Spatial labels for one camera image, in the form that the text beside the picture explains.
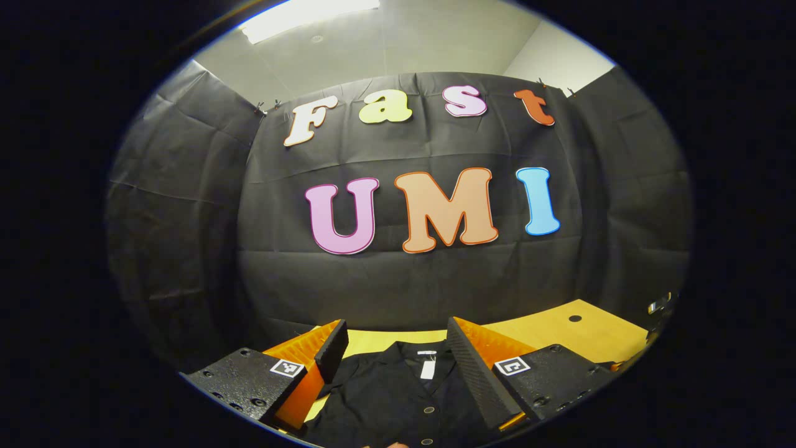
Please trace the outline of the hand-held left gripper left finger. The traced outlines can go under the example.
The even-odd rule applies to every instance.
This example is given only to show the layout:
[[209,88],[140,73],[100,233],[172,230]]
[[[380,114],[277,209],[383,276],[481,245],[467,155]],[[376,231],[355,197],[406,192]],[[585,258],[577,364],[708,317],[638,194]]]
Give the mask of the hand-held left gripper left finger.
[[237,349],[182,376],[222,405],[296,433],[335,377],[348,345],[347,323],[338,319],[264,351]]

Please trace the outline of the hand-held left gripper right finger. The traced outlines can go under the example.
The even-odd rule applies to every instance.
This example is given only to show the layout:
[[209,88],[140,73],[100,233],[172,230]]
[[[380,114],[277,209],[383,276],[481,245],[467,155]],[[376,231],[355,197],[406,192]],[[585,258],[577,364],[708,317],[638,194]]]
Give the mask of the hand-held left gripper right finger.
[[447,343],[481,417],[498,431],[563,414],[619,372],[563,344],[532,348],[459,317],[447,321]]

